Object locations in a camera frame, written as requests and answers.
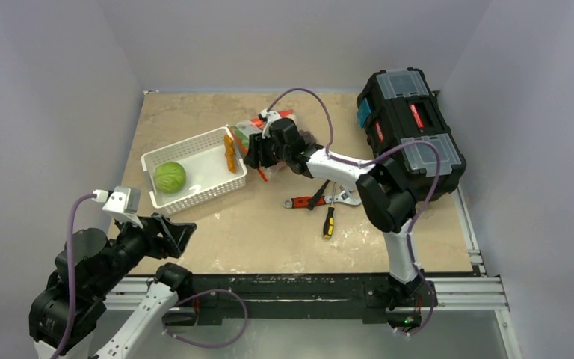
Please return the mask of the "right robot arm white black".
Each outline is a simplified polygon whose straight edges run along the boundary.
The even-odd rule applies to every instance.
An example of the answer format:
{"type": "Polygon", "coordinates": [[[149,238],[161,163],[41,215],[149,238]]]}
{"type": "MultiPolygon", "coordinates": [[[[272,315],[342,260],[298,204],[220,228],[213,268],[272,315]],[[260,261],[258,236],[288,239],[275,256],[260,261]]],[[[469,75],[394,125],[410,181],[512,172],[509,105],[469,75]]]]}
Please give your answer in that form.
{"type": "Polygon", "coordinates": [[[268,122],[263,132],[249,135],[244,162],[252,168],[283,162],[295,174],[357,191],[367,219],[383,234],[389,261],[390,307],[416,303],[421,288],[428,294],[427,303],[436,306],[436,290],[413,250],[419,196],[393,158],[384,156],[369,162],[337,156],[320,144],[307,142],[295,122],[284,117],[268,122]]]}

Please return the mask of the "clear zip bag orange zipper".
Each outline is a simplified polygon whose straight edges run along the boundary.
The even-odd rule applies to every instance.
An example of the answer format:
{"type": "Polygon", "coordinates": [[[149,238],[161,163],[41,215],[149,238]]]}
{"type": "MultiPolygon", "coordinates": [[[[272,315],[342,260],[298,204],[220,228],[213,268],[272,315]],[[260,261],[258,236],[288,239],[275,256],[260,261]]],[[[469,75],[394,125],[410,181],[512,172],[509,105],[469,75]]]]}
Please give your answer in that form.
{"type": "MultiPolygon", "coordinates": [[[[286,117],[288,119],[291,119],[294,121],[295,124],[297,124],[298,120],[296,115],[294,114],[294,110],[280,110],[278,111],[283,117],[286,117]]],[[[254,117],[251,120],[243,120],[240,121],[234,125],[227,125],[227,129],[229,130],[230,135],[233,137],[231,131],[230,131],[230,127],[231,126],[236,126],[238,127],[242,132],[244,132],[246,135],[249,135],[249,147],[248,147],[248,151],[249,148],[251,146],[251,141],[250,138],[255,137],[255,135],[258,135],[258,139],[259,139],[259,145],[256,146],[257,150],[259,149],[258,147],[262,146],[262,145],[269,145],[270,140],[268,139],[263,139],[262,138],[262,127],[263,127],[264,123],[259,119],[259,117],[254,117]]],[[[316,143],[317,140],[315,138],[315,136],[309,131],[309,128],[307,126],[304,127],[298,127],[298,131],[300,133],[300,135],[303,136],[305,143],[307,144],[312,144],[312,143],[316,143]]],[[[239,153],[241,154],[241,157],[243,159],[245,159],[247,153],[243,154],[241,152],[241,150],[239,149],[238,145],[235,143],[237,150],[239,151],[239,153]]],[[[256,172],[259,174],[259,176],[262,178],[262,180],[264,182],[269,182],[269,180],[271,180],[272,177],[275,177],[275,175],[277,175],[277,173],[280,171],[281,168],[285,167],[286,164],[284,162],[278,162],[275,165],[272,165],[270,167],[259,167],[256,168],[256,172]]]]}

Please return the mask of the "orange carrot with leaves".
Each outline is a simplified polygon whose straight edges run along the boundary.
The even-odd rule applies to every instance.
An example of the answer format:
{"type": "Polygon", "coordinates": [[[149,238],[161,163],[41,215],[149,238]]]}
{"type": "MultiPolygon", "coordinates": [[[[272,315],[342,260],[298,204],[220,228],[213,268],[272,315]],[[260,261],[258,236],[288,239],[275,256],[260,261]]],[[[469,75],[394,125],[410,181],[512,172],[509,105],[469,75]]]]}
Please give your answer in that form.
{"type": "Polygon", "coordinates": [[[246,135],[236,126],[231,126],[229,129],[241,152],[243,154],[247,153],[249,147],[249,135],[246,135]]]}

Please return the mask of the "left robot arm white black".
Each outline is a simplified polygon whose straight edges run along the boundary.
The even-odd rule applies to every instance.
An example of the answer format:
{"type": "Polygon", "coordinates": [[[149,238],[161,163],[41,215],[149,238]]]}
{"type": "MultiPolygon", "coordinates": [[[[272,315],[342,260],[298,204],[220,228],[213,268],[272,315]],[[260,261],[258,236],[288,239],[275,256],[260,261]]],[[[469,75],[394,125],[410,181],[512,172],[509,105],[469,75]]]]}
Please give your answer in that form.
{"type": "Polygon", "coordinates": [[[55,349],[67,328],[71,297],[68,254],[73,255],[75,266],[75,318],[67,344],[60,351],[63,355],[93,332],[106,310],[107,294],[144,257],[181,257],[197,229],[195,223],[175,224],[160,213],[140,221],[140,227],[116,221],[119,233],[114,239],[98,228],[72,234],[72,243],[65,245],[55,258],[55,270],[45,290],[31,304],[29,334],[34,342],[44,342],[55,349]]]}

